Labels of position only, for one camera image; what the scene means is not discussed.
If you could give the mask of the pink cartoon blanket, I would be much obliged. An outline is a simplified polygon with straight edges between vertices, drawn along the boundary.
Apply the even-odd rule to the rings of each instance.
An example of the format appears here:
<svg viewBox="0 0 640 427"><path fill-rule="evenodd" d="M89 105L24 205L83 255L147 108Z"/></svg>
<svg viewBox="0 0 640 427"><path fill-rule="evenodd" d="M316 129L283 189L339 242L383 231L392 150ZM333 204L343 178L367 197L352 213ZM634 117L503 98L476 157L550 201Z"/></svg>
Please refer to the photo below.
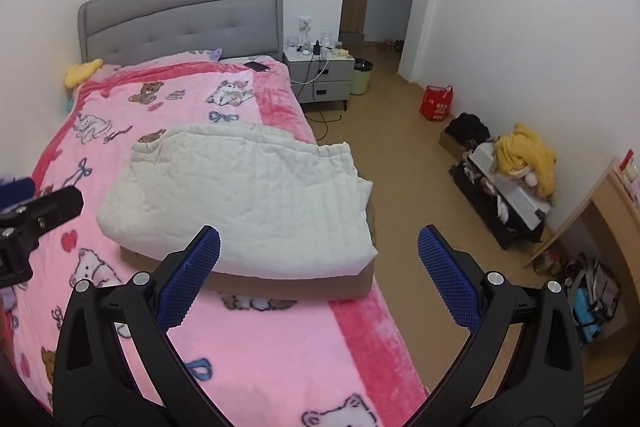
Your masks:
<svg viewBox="0 0 640 427"><path fill-rule="evenodd" d="M238 116L310 141L286 81L186 52L136 66L106 65L78 90L73 112L32 176L40 194L66 185L84 196L81 215L41 239L32 279L14 288L8 334L18 376L52 403L58 333L73 283L124 283L134 270L96 223L96 210L140 140L178 124ZM239 426L400 426L426 391L381 291L341 303L270 305L202 291L169 338L194 379Z"/></svg>

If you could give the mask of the yellow plush toy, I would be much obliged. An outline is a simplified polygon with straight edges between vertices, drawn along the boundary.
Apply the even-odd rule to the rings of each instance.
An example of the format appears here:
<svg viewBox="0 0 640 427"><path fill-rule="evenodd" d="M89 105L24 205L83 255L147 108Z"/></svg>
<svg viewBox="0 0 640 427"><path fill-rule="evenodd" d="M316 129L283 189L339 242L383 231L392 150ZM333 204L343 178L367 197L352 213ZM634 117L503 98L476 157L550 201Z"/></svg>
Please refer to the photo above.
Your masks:
<svg viewBox="0 0 640 427"><path fill-rule="evenodd" d="M100 58L88 63L74 64L66 69L64 87L66 90L75 90L85 81L90 79L104 64Z"/></svg>

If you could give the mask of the yellow garment on shelf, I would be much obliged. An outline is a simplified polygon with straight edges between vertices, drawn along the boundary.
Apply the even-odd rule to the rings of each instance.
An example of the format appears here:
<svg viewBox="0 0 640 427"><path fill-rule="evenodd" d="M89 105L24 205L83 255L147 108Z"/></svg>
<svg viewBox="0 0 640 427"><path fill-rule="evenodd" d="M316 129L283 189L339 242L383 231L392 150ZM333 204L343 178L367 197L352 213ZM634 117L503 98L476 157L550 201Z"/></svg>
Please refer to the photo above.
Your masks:
<svg viewBox="0 0 640 427"><path fill-rule="evenodd" d="M540 136L526 124L518 122L511 134L495 142L497 170L509 178L533 174L533 189L540 198L549 198L555 192L555 153L542 142Z"/></svg>

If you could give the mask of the black phone on bed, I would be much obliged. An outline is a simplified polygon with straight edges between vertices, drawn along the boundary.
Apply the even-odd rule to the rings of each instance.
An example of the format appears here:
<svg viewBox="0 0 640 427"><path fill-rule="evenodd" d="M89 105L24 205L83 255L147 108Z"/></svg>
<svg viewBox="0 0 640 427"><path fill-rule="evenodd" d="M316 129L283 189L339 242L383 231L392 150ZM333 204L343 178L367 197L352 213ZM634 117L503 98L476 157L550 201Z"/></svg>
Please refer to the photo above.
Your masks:
<svg viewBox="0 0 640 427"><path fill-rule="evenodd" d="M246 63L244 63L244 66L246 68L254 70L254 72L267 72L267 70L270 69L269 66L267 66L265 64L262 64L262 63L255 62L255 61L246 62Z"/></svg>

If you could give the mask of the grey bedside table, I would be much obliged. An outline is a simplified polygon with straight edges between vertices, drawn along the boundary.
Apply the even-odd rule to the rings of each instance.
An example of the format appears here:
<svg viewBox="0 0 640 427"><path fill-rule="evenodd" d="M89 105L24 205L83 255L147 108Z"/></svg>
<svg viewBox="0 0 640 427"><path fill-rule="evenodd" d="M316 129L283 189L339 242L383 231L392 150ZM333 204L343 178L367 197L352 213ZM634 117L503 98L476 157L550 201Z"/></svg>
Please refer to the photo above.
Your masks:
<svg viewBox="0 0 640 427"><path fill-rule="evenodd" d="M326 58L296 49L283 52L293 93L300 104L342 103L347 109L352 94L355 59L329 54Z"/></svg>

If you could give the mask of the white quilted hooded jacket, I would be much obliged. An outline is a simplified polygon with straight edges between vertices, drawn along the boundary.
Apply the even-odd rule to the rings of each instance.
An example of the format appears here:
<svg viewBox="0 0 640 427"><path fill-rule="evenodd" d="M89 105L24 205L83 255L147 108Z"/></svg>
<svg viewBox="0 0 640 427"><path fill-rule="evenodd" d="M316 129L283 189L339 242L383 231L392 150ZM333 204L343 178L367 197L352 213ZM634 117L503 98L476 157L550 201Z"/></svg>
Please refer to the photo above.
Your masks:
<svg viewBox="0 0 640 427"><path fill-rule="evenodd" d="M108 239L154 260L210 225L221 238L218 273L350 277L378 254L372 186L346 143L307 143L243 121L182 124L134 143L96 221Z"/></svg>

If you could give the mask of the grey upholstered headboard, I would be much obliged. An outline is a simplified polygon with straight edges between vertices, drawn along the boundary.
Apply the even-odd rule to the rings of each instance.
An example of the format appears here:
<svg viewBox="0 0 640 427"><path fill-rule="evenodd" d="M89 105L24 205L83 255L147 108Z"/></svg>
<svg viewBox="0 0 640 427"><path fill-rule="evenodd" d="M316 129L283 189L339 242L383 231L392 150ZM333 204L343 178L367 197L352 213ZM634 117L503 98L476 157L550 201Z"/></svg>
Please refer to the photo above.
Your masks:
<svg viewBox="0 0 640 427"><path fill-rule="evenodd" d="M77 25L85 62L128 66L216 49L224 58L283 56L283 0L90 0Z"/></svg>

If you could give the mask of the green waste bin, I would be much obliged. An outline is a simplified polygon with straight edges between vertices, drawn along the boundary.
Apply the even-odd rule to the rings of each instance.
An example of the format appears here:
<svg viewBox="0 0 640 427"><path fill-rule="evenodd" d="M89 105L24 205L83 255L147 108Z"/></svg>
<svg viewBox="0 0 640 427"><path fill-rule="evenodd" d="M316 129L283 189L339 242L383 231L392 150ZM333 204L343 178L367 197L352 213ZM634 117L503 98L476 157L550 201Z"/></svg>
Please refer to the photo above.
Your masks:
<svg viewBox="0 0 640 427"><path fill-rule="evenodd" d="M364 95L369 87L373 64L365 58L356 57L352 74L351 95Z"/></svg>

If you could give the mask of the red shopping bag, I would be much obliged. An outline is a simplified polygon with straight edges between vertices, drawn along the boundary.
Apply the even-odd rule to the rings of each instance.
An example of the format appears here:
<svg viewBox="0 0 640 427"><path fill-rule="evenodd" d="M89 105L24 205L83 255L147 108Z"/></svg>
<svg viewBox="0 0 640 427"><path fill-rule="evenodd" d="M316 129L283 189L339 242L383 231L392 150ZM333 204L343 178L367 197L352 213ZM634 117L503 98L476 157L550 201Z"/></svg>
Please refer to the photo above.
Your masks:
<svg viewBox="0 0 640 427"><path fill-rule="evenodd" d="M443 121L449 116L452 101L454 101L453 87L427 86L420 113L429 121Z"/></svg>

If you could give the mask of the wooden desk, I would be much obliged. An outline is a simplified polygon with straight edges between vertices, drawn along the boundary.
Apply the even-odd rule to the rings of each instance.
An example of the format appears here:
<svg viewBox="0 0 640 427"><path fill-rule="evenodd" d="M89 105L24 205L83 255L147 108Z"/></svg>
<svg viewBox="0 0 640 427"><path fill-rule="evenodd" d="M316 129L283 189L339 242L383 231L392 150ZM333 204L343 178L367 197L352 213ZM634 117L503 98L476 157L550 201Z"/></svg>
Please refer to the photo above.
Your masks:
<svg viewBox="0 0 640 427"><path fill-rule="evenodd" d="M578 220L605 257L605 263L620 282L623 296L639 302L639 210L634 205L613 160L586 198L560 227L538 246L524 263L532 265Z"/></svg>

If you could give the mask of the teal plush toy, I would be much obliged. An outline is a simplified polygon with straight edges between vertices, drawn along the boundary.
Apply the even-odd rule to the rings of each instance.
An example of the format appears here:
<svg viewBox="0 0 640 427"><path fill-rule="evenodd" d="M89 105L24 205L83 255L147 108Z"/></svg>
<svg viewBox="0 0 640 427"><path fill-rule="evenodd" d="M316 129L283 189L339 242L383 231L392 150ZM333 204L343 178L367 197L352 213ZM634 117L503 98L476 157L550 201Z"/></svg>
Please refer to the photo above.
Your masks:
<svg viewBox="0 0 640 427"><path fill-rule="evenodd" d="M64 103L64 110L66 113L70 113L73 109L74 101L71 98L66 98Z"/></svg>

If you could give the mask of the brown folded down jacket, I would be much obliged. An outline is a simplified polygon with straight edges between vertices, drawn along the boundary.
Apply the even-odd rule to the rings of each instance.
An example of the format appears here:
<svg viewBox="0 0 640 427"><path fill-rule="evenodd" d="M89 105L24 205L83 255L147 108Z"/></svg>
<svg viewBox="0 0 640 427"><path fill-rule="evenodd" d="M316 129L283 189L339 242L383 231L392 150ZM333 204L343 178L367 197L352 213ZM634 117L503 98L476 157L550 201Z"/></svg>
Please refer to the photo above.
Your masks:
<svg viewBox="0 0 640 427"><path fill-rule="evenodd" d="M105 213L101 229L139 268L154 268L205 227L221 254L205 283L225 296L265 300L342 300L372 286L373 244L366 208L295 207L258 202L128 205Z"/></svg>

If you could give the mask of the black low shelf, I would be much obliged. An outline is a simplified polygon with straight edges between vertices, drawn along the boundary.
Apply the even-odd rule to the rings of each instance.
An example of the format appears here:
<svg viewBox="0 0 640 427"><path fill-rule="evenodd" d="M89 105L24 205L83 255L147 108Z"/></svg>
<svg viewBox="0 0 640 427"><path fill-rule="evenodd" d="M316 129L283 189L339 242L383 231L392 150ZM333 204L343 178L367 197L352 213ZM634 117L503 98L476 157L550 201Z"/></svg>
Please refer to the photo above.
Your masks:
<svg viewBox="0 0 640 427"><path fill-rule="evenodd" d="M546 231L551 202L529 187L478 165L471 157L449 169L449 176L483 220L502 249L519 243L540 243Z"/></svg>

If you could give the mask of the backpack on floor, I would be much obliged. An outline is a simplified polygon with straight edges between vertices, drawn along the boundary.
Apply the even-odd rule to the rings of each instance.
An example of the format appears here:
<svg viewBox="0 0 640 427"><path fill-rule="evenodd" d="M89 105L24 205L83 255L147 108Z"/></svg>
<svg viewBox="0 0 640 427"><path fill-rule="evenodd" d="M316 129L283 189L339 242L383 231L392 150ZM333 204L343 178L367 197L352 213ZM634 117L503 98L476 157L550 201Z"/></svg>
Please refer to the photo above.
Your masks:
<svg viewBox="0 0 640 427"><path fill-rule="evenodd" d="M620 302L620 285L606 265L579 254L564 270L561 282L579 342L587 346L613 320Z"/></svg>

